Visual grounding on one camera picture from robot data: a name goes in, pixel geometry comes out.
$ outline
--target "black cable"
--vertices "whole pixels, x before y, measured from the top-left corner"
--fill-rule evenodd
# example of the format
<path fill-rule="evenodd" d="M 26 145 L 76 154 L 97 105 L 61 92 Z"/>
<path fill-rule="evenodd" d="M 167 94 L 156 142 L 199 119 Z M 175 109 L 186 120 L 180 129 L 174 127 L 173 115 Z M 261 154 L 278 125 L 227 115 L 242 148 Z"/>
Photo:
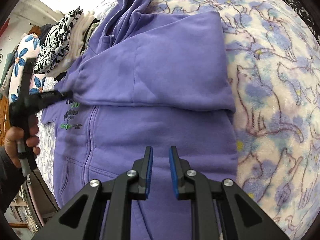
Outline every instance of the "black cable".
<path fill-rule="evenodd" d="M 48 196 L 48 194 L 46 193 L 46 191 L 44 190 L 44 187 L 42 186 L 38 176 L 35 174 L 34 171 L 32 171 L 33 175 L 37 178 L 38 182 L 40 183 L 41 188 L 43 189 L 43 192 L 45 193 L 45 195 L 47 196 L 48 200 L 50 201 L 50 203 L 52 204 L 52 206 L 54 207 L 54 209 L 58 212 L 59 210 L 56 208 L 56 206 L 53 204 L 53 202 L 51 201 L 50 197 Z"/>

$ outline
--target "gray handle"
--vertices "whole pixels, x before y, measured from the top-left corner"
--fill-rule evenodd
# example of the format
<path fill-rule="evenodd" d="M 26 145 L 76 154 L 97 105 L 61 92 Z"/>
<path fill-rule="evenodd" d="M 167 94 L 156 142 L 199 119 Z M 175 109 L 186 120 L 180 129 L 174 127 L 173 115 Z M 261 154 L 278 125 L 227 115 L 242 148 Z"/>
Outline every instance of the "gray handle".
<path fill-rule="evenodd" d="M 24 177 L 31 173 L 30 165 L 27 158 L 20 159 L 22 174 Z"/>
<path fill-rule="evenodd" d="M 26 149 L 24 147 L 23 139 L 17 141 L 17 151 L 18 151 L 18 153 L 26 152 Z M 23 174 L 24 177 L 26 177 L 27 175 L 29 175 L 31 173 L 31 168 L 30 168 L 30 165 L 29 165 L 28 158 L 19 159 L 19 160 L 20 160 L 20 163 L 21 163 L 22 174 Z"/>

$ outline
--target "bed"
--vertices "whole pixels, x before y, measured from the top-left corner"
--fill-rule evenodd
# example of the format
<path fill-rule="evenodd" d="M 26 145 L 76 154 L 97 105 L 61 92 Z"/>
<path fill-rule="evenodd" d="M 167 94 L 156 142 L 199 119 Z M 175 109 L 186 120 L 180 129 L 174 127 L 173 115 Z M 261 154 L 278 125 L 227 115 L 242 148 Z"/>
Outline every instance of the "bed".
<path fill-rule="evenodd" d="M 103 19 L 115 2 L 104 0 L 96 17 Z M 237 184 L 290 239 L 301 239 L 320 210 L 319 45 L 281 0 L 152 0 L 148 6 L 149 13 L 209 10 L 220 13 L 225 34 L 237 109 Z M 46 78 L 43 91 L 54 84 Z M 54 193 L 54 125 L 39 128 L 36 161 Z"/>

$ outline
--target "pink cable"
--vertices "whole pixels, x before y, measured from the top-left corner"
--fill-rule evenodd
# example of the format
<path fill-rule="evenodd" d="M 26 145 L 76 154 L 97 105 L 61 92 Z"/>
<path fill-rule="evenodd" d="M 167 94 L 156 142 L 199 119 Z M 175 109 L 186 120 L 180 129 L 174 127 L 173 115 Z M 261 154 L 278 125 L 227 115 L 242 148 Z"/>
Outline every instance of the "pink cable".
<path fill-rule="evenodd" d="M 39 218 L 39 221 L 40 221 L 41 225 L 44 227 L 44 221 L 43 221 L 43 219 L 42 219 L 42 216 L 41 216 L 40 211 L 39 211 L 39 209 L 38 209 L 38 206 L 37 206 L 37 204 L 36 204 L 36 200 L 35 200 L 35 197 L 34 197 L 34 195 L 33 195 L 31 183 L 30 183 L 30 184 L 27 183 L 27 185 L 28 185 L 28 189 L 29 189 L 29 194 L 30 194 L 31 201 L 32 201 L 32 203 L 33 203 L 33 207 L 35 208 L 35 212 L 36 212 L 36 214 L 37 214 L 37 216 L 38 216 L 38 218 Z"/>

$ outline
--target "blue flower pattern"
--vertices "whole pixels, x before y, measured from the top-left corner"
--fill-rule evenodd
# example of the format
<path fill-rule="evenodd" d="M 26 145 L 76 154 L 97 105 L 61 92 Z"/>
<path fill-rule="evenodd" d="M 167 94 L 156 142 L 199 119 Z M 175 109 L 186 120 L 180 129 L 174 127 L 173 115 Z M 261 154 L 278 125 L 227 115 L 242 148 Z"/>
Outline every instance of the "blue flower pattern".
<path fill-rule="evenodd" d="M 41 81 L 38 77 L 35 77 L 34 82 L 37 88 L 31 88 L 29 90 L 29 94 L 33 95 L 33 94 L 42 93 L 44 81 L 45 81 L 45 77 Z"/>
<path fill-rule="evenodd" d="M 18 53 L 18 51 L 16 52 L 16 54 L 14 55 L 15 62 L 14 62 L 14 75 L 18 76 L 18 72 L 19 72 L 19 66 L 23 67 L 26 64 L 26 61 L 21 58 L 23 55 L 25 55 L 28 52 L 27 48 L 24 48 L 20 51 L 20 53 Z"/>
<path fill-rule="evenodd" d="M 26 38 L 25 42 L 33 40 L 33 49 L 36 50 L 37 46 L 40 46 L 40 40 L 37 35 L 34 33 L 30 34 L 28 38 Z"/>
<path fill-rule="evenodd" d="M 18 100 L 19 94 L 20 94 L 20 85 L 18 86 L 17 95 L 16 94 L 11 94 L 10 95 L 12 102 L 15 102 L 15 101 Z"/>

